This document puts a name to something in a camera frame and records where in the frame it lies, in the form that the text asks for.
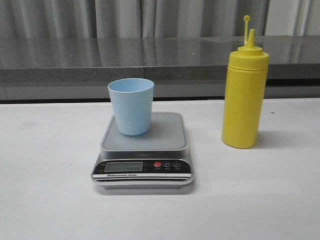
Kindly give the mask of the light blue plastic cup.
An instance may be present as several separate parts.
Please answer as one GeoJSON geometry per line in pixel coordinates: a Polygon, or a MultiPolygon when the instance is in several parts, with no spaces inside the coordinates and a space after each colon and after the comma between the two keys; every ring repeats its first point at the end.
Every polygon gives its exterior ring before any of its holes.
{"type": "Polygon", "coordinates": [[[154,86],[153,81],[144,78],[124,78],[108,85],[120,133],[137,136],[150,129],[154,86]]]}

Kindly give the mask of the yellow squeeze bottle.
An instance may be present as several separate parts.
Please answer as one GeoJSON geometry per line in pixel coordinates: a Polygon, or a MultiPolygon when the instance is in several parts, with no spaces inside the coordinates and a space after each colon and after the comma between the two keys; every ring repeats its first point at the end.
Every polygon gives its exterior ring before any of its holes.
{"type": "Polygon", "coordinates": [[[243,20],[243,46],[229,55],[221,136],[226,145],[238,149],[257,142],[270,58],[255,44],[250,16],[245,15],[243,20]]]}

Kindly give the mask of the digital kitchen scale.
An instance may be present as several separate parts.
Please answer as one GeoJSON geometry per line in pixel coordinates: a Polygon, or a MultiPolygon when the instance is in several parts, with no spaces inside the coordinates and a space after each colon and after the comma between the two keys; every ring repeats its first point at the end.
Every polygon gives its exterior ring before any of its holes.
{"type": "Polygon", "coordinates": [[[149,130],[135,136],[120,133],[112,117],[91,179],[106,189],[173,189],[192,184],[194,170],[182,114],[153,112],[149,130]]]}

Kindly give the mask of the grey stone counter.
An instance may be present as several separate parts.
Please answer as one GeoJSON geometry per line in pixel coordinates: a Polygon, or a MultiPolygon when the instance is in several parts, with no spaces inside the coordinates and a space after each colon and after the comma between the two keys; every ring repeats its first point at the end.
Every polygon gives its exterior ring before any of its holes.
{"type": "MultiPolygon", "coordinates": [[[[270,56],[265,97],[320,95],[320,38],[258,36],[270,56]]],[[[106,102],[124,78],[155,84],[158,101],[223,99],[229,55],[240,36],[61,38],[0,41],[2,103],[106,102]]]]}

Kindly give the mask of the grey curtain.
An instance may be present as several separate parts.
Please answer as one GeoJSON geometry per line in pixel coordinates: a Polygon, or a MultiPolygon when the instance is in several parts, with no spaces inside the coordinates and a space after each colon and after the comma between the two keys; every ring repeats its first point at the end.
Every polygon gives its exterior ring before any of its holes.
{"type": "Polygon", "coordinates": [[[3,39],[199,38],[320,33],[317,0],[3,0],[3,39]]]}

